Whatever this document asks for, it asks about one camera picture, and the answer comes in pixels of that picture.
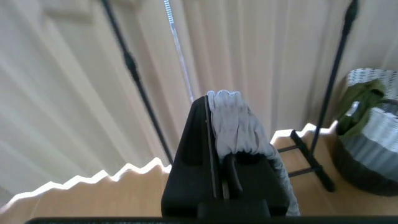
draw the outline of wooden floor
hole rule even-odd
[[[311,133],[304,136],[307,144],[311,138]],[[276,148],[291,144],[290,138],[275,142]],[[315,174],[291,178],[302,215],[398,215],[398,197],[368,194],[342,179],[330,160],[332,144],[332,135],[321,136],[315,157],[336,184],[336,192],[327,192]],[[285,152],[282,158],[289,171],[308,166],[299,150]],[[117,182],[107,177],[96,184],[51,189],[15,202],[0,215],[0,223],[24,223],[34,217],[159,217],[167,177],[155,166],[146,174],[125,172]]]

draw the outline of woven basket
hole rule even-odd
[[[333,163],[350,183],[378,195],[398,195],[398,78],[397,71],[356,69],[347,85],[379,78],[386,86],[385,100],[372,108],[360,135],[340,138],[332,152]]]

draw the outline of curtain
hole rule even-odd
[[[269,138],[316,123],[349,3],[110,2],[172,154],[208,90],[241,91]],[[360,2],[329,120],[350,70],[398,69],[397,11]],[[48,181],[168,164],[99,1],[1,1],[0,29],[0,204]]]

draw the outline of green garment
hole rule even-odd
[[[338,104],[337,134],[345,138],[361,133],[369,121],[371,108],[379,105],[383,99],[385,88],[379,79],[348,87]],[[358,107],[349,116],[347,111],[350,110],[355,101],[359,102]]]

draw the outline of clothing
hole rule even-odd
[[[235,154],[241,151],[265,155],[268,160],[272,161],[280,184],[289,198],[286,215],[300,215],[299,205],[282,159],[273,145],[269,143],[264,127],[242,99],[241,93],[221,90],[217,93],[209,91],[207,95],[220,161],[230,153]]]
[[[360,134],[369,121],[371,108],[380,103],[384,92],[385,86],[379,79],[348,87],[338,104],[337,134],[342,138]]]

